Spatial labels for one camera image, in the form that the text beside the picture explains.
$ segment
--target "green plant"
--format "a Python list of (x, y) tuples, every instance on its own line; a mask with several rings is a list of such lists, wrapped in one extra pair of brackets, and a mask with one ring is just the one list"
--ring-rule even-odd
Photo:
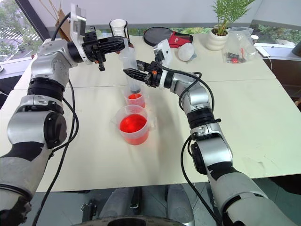
[(247, 6), (254, 0), (216, 0), (213, 11), (218, 19), (216, 35), (224, 36), (228, 26), (246, 14), (250, 8)]

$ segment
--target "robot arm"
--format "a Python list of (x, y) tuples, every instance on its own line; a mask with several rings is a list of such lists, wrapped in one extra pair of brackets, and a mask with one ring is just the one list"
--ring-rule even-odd
[[(124, 38), (97, 39), (96, 32), (82, 38), (80, 48), (89, 62), (104, 70), (105, 54), (122, 50)], [(67, 137), (63, 92), (68, 70), (83, 62), (74, 42), (45, 43), (32, 63), (27, 95), (8, 124), (12, 149), (0, 157), (0, 224), (19, 225), (31, 210), (30, 200), (43, 177), (49, 155)]]
[(197, 82), (183, 93), (197, 79), (196, 75), (191, 78), (173, 70), (162, 70), (165, 67), (160, 66), (161, 61), (168, 57), (163, 54), (168, 52), (167, 47), (163, 45), (154, 52), (156, 62), (137, 61), (141, 71), (124, 69), (124, 72), (148, 86), (170, 89), (181, 98), (195, 141), (190, 147), (194, 165), (200, 174), (208, 176), (223, 225), (295, 225), (248, 176), (233, 167), (230, 146), (218, 124), (221, 120), (214, 118), (205, 88)]

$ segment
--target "plastic bag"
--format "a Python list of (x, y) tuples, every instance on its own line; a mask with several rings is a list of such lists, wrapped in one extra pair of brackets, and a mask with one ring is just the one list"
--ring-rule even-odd
[(259, 57), (251, 40), (252, 28), (231, 27), (228, 40), (222, 50), (225, 63), (239, 64)]

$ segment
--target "white table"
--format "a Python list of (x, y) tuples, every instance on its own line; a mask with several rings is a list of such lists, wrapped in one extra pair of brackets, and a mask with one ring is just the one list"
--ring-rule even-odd
[[(232, 148), (234, 167), (252, 178), (301, 173), (301, 114), (276, 79), (208, 82), (215, 97), (216, 118)], [(79, 134), (68, 148), (52, 191), (184, 183), (180, 152), (189, 135), (187, 118), (169, 90), (146, 87), (147, 111), (157, 117), (148, 140), (128, 145), (110, 122), (124, 106), (122, 87), (75, 88)], [(8, 120), (26, 90), (13, 90), (0, 111), (0, 155), (11, 148)], [(70, 89), (65, 97), (71, 100)], [(68, 131), (71, 113), (65, 107)], [(52, 158), (37, 191), (49, 186), (61, 151)], [(207, 181), (185, 152), (192, 182)]]
[[(193, 35), (193, 45), (197, 57), (191, 62), (180, 61), (177, 56), (178, 49), (172, 48), (175, 53), (170, 67), (188, 72), (201, 72), (204, 81), (237, 81), (237, 80), (259, 80), (274, 79), (275, 75), (269, 70), (264, 61), (258, 57), (256, 60), (244, 64), (225, 64), (220, 51), (207, 50), (203, 43), (206, 40), (205, 34)], [(145, 44), (142, 36), (130, 36), (135, 46), (137, 60), (147, 63), (154, 61), (155, 55), (152, 47)], [(105, 71), (98, 70), (98, 64), (79, 64), (69, 70), (69, 76), (74, 87), (100, 87), (100, 86), (122, 86), (126, 85), (126, 76), (122, 72), (122, 62), (118, 60), (116, 53), (105, 55)], [(15, 89), (27, 89), (31, 66), (24, 72), (24, 75), (15, 86)]]

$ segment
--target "white flower pot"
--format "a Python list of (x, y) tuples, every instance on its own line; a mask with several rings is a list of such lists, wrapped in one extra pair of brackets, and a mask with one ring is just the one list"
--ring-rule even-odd
[(224, 48), (225, 43), (228, 39), (229, 34), (225, 36), (218, 36), (212, 33), (212, 30), (216, 29), (215, 27), (211, 29), (211, 31), (207, 35), (206, 47), (212, 51), (218, 51)]

